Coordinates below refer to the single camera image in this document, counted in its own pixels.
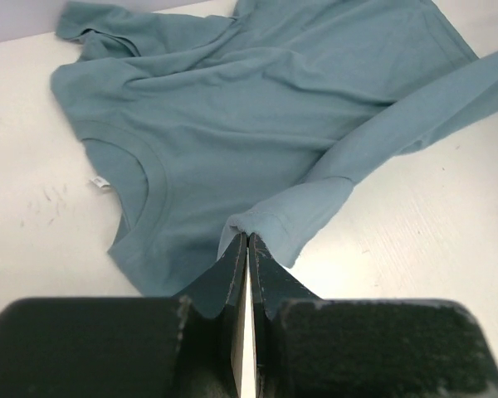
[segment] white label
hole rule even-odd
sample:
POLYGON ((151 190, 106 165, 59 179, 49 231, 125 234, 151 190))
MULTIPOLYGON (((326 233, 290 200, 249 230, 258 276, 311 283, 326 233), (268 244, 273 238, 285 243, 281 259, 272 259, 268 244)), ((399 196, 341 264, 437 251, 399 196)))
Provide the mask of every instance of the white label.
POLYGON ((99 189, 110 188, 109 182, 100 176, 96 176, 94 178, 91 178, 90 182, 92 182, 94 185, 96 185, 99 189))

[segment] blue-gray shirt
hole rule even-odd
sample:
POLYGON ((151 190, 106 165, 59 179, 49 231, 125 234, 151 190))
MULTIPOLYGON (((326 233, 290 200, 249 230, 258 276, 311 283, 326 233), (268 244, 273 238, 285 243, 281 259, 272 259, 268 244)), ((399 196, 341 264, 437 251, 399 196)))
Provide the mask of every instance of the blue-gray shirt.
POLYGON ((431 0, 207 18, 70 2, 56 34, 83 51, 52 90, 118 192, 110 254, 147 295, 177 293, 239 231, 291 266, 376 167, 498 110, 498 53, 478 60, 431 0))

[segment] gray t-shirt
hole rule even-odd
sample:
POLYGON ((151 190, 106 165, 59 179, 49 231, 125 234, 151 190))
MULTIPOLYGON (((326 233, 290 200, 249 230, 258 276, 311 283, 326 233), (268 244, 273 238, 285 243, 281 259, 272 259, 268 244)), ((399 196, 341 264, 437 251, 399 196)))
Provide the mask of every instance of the gray t-shirt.
POLYGON ((239 0, 232 17, 70 2, 52 90, 123 208, 110 254, 171 295, 239 231, 284 266, 393 155, 498 110, 431 0, 239 0))

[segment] table surface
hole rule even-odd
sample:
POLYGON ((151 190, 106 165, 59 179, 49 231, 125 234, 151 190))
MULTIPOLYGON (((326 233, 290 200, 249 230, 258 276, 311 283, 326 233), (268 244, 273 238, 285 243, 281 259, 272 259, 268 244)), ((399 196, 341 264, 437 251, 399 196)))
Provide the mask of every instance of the table surface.
MULTIPOLYGON (((498 51, 498 0, 435 3, 478 56, 498 51)), ((89 182, 95 172, 49 89, 50 74, 78 54, 52 34, 0 43, 0 310, 29 296, 137 295, 106 254, 118 198, 89 182)), ((384 164, 291 273, 324 298, 459 301, 498 361, 498 114, 384 164)))

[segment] garment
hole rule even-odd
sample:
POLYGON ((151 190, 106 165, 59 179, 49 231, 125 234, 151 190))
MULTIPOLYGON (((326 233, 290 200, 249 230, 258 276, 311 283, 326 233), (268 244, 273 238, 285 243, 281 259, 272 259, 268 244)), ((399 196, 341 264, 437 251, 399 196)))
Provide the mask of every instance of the garment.
POLYGON ((146 295, 177 293, 239 231, 292 266, 376 167, 498 111, 498 53, 478 60, 431 0, 207 18, 70 2, 56 34, 83 48, 51 88, 118 192, 110 254, 146 295))

